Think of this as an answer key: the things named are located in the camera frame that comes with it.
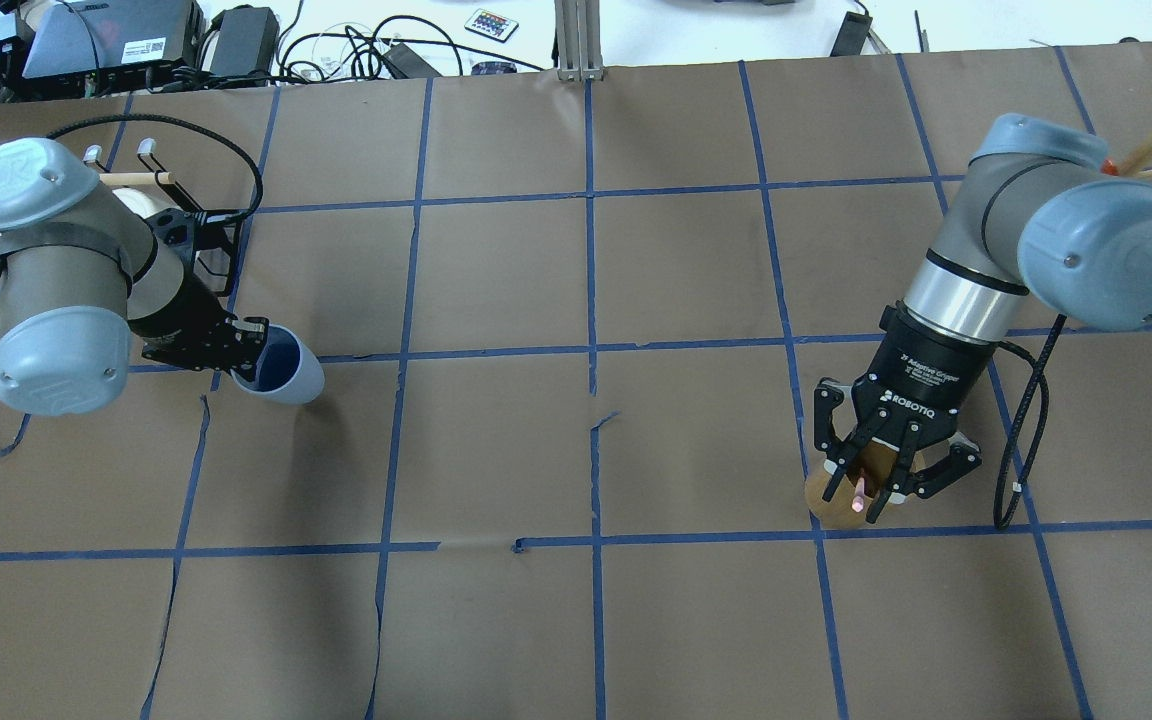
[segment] light blue cap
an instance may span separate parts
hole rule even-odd
[[[1098,170],[1111,154],[1111,144],[1094,135],[1079,132],[1040,118],[1007,113],[993,122],[990,135],[984,137],[980,149],[975,151],[972,159],[998,156],[1002,152],[1047,156]]]
[[[1094,327],[1152,323],[1152,184],[1106,179],[1052,197],[1020,234],[1025,285]]]
[[[0,145],[0,232],[73,209],[100,177],[68,147],[41,137]]]

